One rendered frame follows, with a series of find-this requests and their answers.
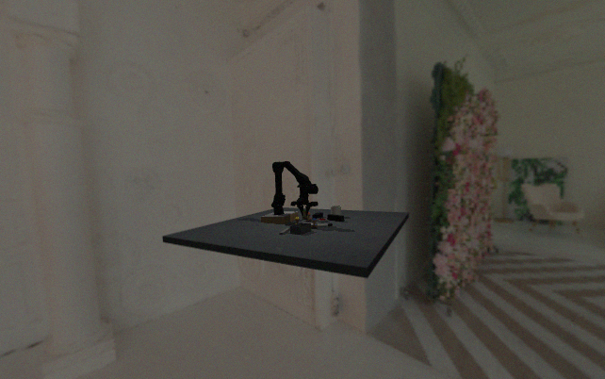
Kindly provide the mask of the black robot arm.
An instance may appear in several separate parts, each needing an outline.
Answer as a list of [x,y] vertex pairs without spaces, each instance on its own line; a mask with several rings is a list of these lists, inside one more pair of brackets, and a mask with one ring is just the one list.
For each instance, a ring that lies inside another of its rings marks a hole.
[[[275,173],[275,195],[271,207],[273,207],[273,215],[282,215],[284,213],[283,205],[285,203],[286,196],[282,192],[282,172],[286,167],[295,177],[299,183],[297,188],[300,188],[300,194],[317,194],[319,189],[317,184],[312,184],[307,175],[300,173],[289,161],[284,162],[273,162],[272,169]],[[306,204],[307,198],[300,196],[297,200],[297,205]]]

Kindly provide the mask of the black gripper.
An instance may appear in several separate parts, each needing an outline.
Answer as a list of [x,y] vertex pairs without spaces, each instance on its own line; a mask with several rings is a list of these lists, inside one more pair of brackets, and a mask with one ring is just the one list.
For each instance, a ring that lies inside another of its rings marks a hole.
[[[308,196],[309,196],[308,193],[307,194],[300,194],[300,196],[302,196],[302,197],[304,197],[304,195],[306,196],[307,201],[308,201]],[[319,205],[318,202],[310,202],[310,203],[308,203],[308,202],[305,204],[306,205],[306,207],[305,207],[306,208],[306,216],[307,216],[308,211],[309,211],[309,209],[310,209],[311,206],[318,206]],[[297,205],[297,201],[291,202],[291,205],[292,206]],[[297,207],[300,209],[300,211],[301,211],[301,213],[303,215],[303,206],[302,205],[297,205]]]

